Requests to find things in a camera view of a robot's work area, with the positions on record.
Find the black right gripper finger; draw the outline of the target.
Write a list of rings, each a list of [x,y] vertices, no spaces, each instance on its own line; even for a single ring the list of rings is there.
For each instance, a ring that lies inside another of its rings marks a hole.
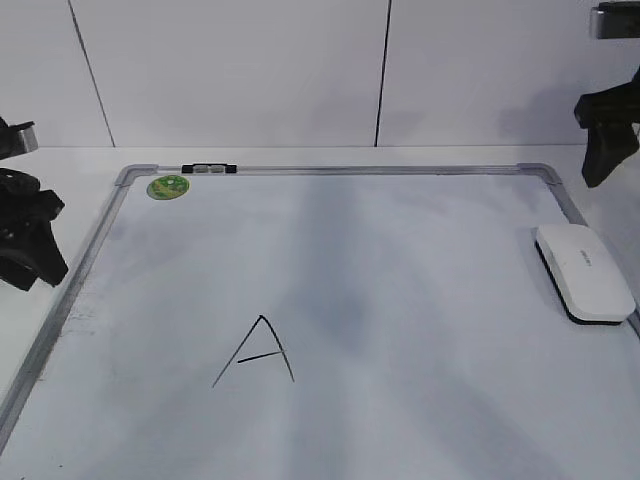
[[[602,123],[587,132],[582,177],[589,188],[595,188],[639,151],[639,140],[631,123]]]

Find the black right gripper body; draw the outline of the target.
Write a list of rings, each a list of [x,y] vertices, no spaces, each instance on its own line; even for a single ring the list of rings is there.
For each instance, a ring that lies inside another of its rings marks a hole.
[[[639,123],[639,71],[615,87],[583,94],[574,108],[581,129],[598,133],[630,131]]]

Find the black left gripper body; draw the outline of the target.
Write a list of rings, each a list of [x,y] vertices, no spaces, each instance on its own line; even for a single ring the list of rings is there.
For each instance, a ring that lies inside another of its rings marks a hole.
[[[1,169],[1,234],[18,235],[38,223],[49,224],[64,209],[53,190],[42,190],[40,181],[27,173]]]

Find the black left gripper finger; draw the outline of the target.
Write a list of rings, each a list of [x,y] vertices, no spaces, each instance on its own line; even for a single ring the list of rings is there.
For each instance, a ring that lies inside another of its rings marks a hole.
[[[29,291],[40,277],[42,255],[32,250],[1,248],[1,280],[23,291]]]
[[[59,285],[69,269],[56,244],[49,222],[37,222],[30,234],[31,262],[38,277],[51,286]]]

